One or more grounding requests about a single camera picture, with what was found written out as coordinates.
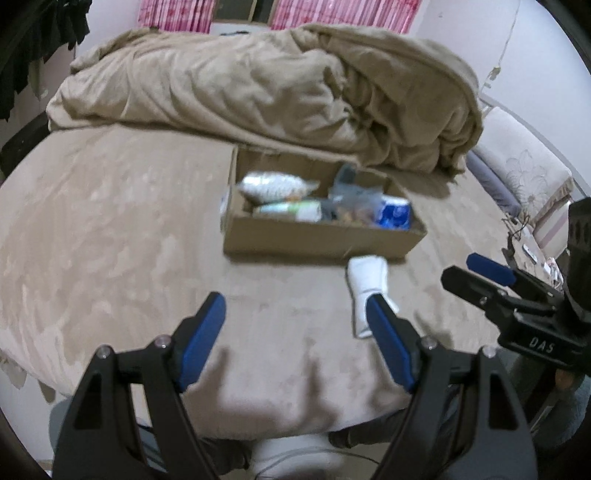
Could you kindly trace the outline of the brown cardboard box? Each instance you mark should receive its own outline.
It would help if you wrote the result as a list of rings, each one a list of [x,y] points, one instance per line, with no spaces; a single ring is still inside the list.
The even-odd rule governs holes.
[[[404,258],[426,236],[399,185],[376,171],[238,147],[223,215],[228,256]]]

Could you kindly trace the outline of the white patterned packet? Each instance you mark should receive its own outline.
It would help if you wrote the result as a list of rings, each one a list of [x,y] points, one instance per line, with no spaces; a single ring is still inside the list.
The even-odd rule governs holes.
[[[243,177],[236,189],[256,204],[297,200],[310,195],[321,186],[318,180],[274,171],[252,171]]]

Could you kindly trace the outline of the grey-blue pillow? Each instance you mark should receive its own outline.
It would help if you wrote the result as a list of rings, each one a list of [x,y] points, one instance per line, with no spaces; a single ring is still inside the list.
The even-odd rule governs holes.
[[[467,154],[466,162],[468,170],[475,176],[497,206],[511,217],[518,217],[522,206],[497,174],[473,151]]]

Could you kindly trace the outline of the beige fleece blanket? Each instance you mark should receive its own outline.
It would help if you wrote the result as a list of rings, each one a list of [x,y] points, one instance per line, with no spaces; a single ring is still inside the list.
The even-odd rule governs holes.
[[[447,47],[377,27],[207,35],[141,28],[78,57],[51,130],[158,124],[363,166],[461,172],[478,79]]]

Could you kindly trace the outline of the white embroidered pillow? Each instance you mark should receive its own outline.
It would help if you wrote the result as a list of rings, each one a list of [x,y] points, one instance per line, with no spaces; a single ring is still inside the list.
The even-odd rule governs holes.
[[[488,110],[475,154],[521,205],[521,218],[536,226],[574,189],[571,170],[536,135],[499,107]]]

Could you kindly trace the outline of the beige bed sheet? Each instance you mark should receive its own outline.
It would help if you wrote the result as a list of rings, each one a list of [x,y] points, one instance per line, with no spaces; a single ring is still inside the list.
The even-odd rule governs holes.
[[[70,395],[98,346],[142,348],[217,291],[228,313],[183,397],[198,433],[317,433],[405,408],[353,336],[345,262],[223,254],[237,149],[123,124],[45,138],[1,188],[2,353]]]

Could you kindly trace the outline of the pink floral curtain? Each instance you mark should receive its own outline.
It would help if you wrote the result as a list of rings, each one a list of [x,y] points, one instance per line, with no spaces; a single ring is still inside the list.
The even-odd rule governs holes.
[[[271,30],[304,24],[369,26],[408,33],[420,0],[288,0],[278,1],[270,22]]]
[[[214,0],[145,0],[140,2],[137,22],[163,31],[207,34],[215,6]]]

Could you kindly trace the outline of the green white tissue pack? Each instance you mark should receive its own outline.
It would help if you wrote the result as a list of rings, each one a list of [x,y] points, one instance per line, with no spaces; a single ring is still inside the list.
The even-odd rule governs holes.
[[[322,204],[318,200],[276,202],[256,207],[252,214],[315,223],[322,220]]]

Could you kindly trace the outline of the white socks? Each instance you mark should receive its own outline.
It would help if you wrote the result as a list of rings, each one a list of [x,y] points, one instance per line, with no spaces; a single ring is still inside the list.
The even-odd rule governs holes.
[[[381,256],[367,255],[349,259],[346,266],[346,282],[353,300],[353,333],[358,339],[372,336],[367,321],[366,304],[370,296],[381,294],[398,314],[399,306],[389,296],[389,265]]]

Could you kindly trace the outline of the grey-blue knitted gloves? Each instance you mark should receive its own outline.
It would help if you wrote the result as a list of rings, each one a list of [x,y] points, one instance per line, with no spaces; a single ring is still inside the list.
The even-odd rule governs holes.
[[[356,167],[345,164],[339,168],[328,196],[321,200],[322,220],[334,221],[352,213],[360,196],[361,187],[356,185]]]

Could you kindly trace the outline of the clear plastic snack bag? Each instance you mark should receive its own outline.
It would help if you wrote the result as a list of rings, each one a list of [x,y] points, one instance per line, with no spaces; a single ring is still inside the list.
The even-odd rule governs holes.
[[[365,188],[356,184],[338,183],[329,190],[335,219],[358,226],[372,226],[377,223],[382,196],[381,188]]]

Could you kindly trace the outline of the black clothes on rack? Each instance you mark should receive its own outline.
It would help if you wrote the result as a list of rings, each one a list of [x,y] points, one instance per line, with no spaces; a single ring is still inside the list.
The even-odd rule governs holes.
[[[61,46],[82,43],[92,2],[1,1],[1,118],[10,119],[15,96],[29,83],[29,65],[48,60]]]

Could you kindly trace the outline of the dark window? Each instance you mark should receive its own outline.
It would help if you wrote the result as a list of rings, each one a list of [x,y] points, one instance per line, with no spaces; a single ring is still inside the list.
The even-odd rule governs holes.
[[[274,0],[218,0],[213,19],[217,22],[267,24],[275,5]]]

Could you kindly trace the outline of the pink floral curtain left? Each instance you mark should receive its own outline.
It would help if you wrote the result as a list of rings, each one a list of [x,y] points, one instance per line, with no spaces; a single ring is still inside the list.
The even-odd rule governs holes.
[[[207,34],[215,6],[214,0],[145,0],[140,2],[137,22],[163,31]]]

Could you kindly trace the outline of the blue foil packet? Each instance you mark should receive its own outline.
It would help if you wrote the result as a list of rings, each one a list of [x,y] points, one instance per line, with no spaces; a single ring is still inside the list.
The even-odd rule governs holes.
[[[412,223],[412,206],[408,199],[383,195],[376,224],[384,229],[408,231]]]

